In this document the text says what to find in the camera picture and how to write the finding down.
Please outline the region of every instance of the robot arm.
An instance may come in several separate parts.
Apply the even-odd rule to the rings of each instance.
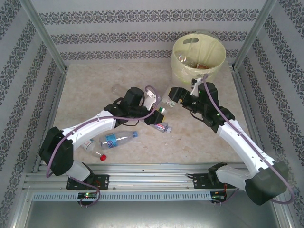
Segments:
[[[51,128],[42,143],[39,151],[40,157],[46,164],[49,164],[55,147],[65,136],[73,132],[59,146],[52,161],[51,170],[56,176],[66,174],[69,177],[91,184],[90,180],[93,179],[93,172],[85,164],[74,161],[74,151],[85,141],[128,122],[128,120],[125,119],[102,119],[102,117],[139,118],[149,114],[153,104],[156,105],[156,96],[150,90],[147,91],[147,95],[148,97],[144,99],[144,92],[139,88],[132,87],[127,91],[124,98],[119,98],[114,103],[109,104],[96,116],[63,130],[59,130],[56,127]],[[155,111],[144,121],[146,124],[159,124],[163,118],[164,116],[160,112]],[[74,131],[74,129],[80,126],[82,127],[79,130]]]
[[[193,79],[192,85],[192,92],[181,87],[172,88],[169,93],[169,98],[174,102],[179,102],[184,108],[190,110],[192,113],[201,114],[201,121],[210,127],[214,133],[228,142],[248,168],[248,172],[245,172],[234,169],[225,163],[219,163],[209,169],[209,181],[212,184],[219,182],[227,183],[244,190],[257,205],[262,205],[285,192],[285,184],[264,161],[270,163],[285,180],[288,178],[287,165],[282,161],[275,162],[273,158],[263,152],[239,126],[234,115],[228,109],[219,106],[218,92],[213,83],[207,83],[213,101],[228,121],[236,127],[239,132],[236,132],[230,123],[226,122],[215,109],[207,94],[205,86],[202,83],[202,78]],[[261,155],[263,155],[263,160],[257,155],[253,148],[249,146],[241,134],[249,140]]]

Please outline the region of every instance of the small bottle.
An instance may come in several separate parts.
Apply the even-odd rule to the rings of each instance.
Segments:
[[[133,138],[136,138],[137,132],[120,131],[113,134],[103,135],[99,138],[99,143],[102,150],[111,149],[123,144],[126,144]]]
[[[162,102],[165,103],[170,108],[173,108],[176,105],[176,103],[174,101],[172,101],[168,96],[170,90],[171,90],[171,87],[169,86],[167,88],[166,92],[164,93],[164,95],[162,96]]]
[[[155,129],[159,130],[160,132],[163,132],[163,133],[170,133],[172,128],[169,127],[169,125],[166,123],[166,122],[162,122],[162,123],[159,123],[159,124],[156,124],[156,125],[150,125],[152,127],[154,127]]]
[[[94,157],[97,157],[101,159],[102,154],[99,153],[96,149],[96,142],[94,139],[90,139],[88,141],[85,141],[84,144],[81,145],[81,147],[88,152],[89,154],[93,155]]]

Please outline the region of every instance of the patterned wallpaper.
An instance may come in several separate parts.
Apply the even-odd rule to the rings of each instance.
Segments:
[[[32,171],[61,78],[17,0],[0,1],[0,228]]]
[[[170,61],[193,31],[217,36],[233,62],[265,0],[34,0],[65,63]]]
[[[304,227],[303,12],[300,1],[278,1],[239,69],[264,150],[289,166],[296,227]]]

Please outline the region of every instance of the purple cable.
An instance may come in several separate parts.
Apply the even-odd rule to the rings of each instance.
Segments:
[[[151,89],[153,90],[153,92],[154,92],[154,94],[155,94],[155,96],[156,96],[156,102],[155,102],[155,104],[158,104],[158,94],[157,94],[157,92],[156,92],[156,89],[155,89],[153,86],[148,85],[148,86],[145,87],[145,90],[147,91],[148,88],[151,88]],[[66,140],[70,135],[73,135],[74,132],[78,131],[79,129],[81,129],[82,127],[88,125],[89,123],[92,123],[92,122],[95,122],[95,121],[104,120],[104,119],[116,119],[116,120],[128,120],[128,121],[129,121],[129,120],[144,120],[144,119],[148,118],[149,116],[151,116],[151,115],[155,112],[156,106],[157,106],[157,105],[154,106],[154,108],[152,109],[152,111],[151,111],[149,114],[147,114],[146,116],[143,116],[143,117],[139,117],[139,118],[125,118],[125,117],[119,117],[119,116],[103,116],[103,117],[99,117],[99,118],[95,118],[95,119],[89,120],[89,121],[83,123],[82,125],[79,125],[77,128],[73,129],[73,131],[70,131],[68,134],[66,134],[66,136],[64,136],[64,137],[59,141],[59,143],[57,144],[57,146],[55,147],[55,149],[54,149],[54,151],[53,151],[53,153],[52,153],[52,156],[51,156],[51,158],[50,158],[50,160],[49,160],[49,162],[48,162],[48,165],[47,165],[46,177],[49,178],[49,177],[53,174],[52,172],[50,173],[50,170],[51,170],[51,166],[52,166],[54,157],[55,157],[55,155],[56,155],[56,153],[57,153],[59,147],[60,147],[61,144],[64,142],[64,140]],[[95,186],[93,186],[93,185],[90,185],[90,184],[86,184],[86,183],[84,183],[84,182],[82,182],[82,181],[79,181],[79,180],[77,180],[77,179],[75,179],[75,178],[72,178],[72,179],[75,180],[75,181],[77,181],[78,183],[84,184],[84,185],[86,185],[86,186],[88,186],[88,187],[91,187],[91,188],[94,188],[94,189],[97,190],[98,199],[96,199],[93,203],[91,203],[90,205],[87,205],[86,207],[92,206],[92,205],[94,205],[94,204],[96,204],[96,203],[98,202],[98,200],[99,200],[99,198],[100,198],[100,191],[99,191],[99,189],[98,189],[97,187],[95,187]]]
[[[259,151],[256,149],[256,147],[248,140],[247,137],[245,137],[241,131],[239,131],[228,119],[227,117],[221,112],[221,110],[217,107],[217,105],[215,104],[214,100],[212,99],[212,96],[210,94],[210,91],[208,90],[208,86],[207,86],[207,83],[206,83],[206,78],[208,77],[208,74],[204,74],[204,77],[203,77],[203,81],[204,81],[204,86],[205,86],[205,89],[206,89],[206,92],[208,94],[208,97],[211,101],[211,103],[213,104],[213,106],[215,107],[215,109],[218,111],[218,113],[223,117],[223,119],[231,126],[231,128],[233,128],[233,130],[235,130],[246,142],[247,144],[253,149],[253,151],[259,156],[260,159],[262,159],[266,165],[268,165],[268,167],[280,178],[280,180],[284,183],[284,185],[288,188],[289,192],[290,192],[290,195],[291,195],[291,198],[289,201],[286,201],[286,202],[281,202],[281,201],[277,201],[277,200],[274,200],[274,199],[271,199],[270,201],[272,201],[273,203],[278,203],[278,204],[289,204],[289,203],[292,203],[294,200],[295,200],[295,195],[294,195],[294,192],[292,190],[292,188],[290,187],[290,185],[288,184],[288,182],[284,179],[284,177],[282,177],[282,175],[267,161],[267,160],[264,160],[264,157],[263,155],[261,155],[259,153]]]

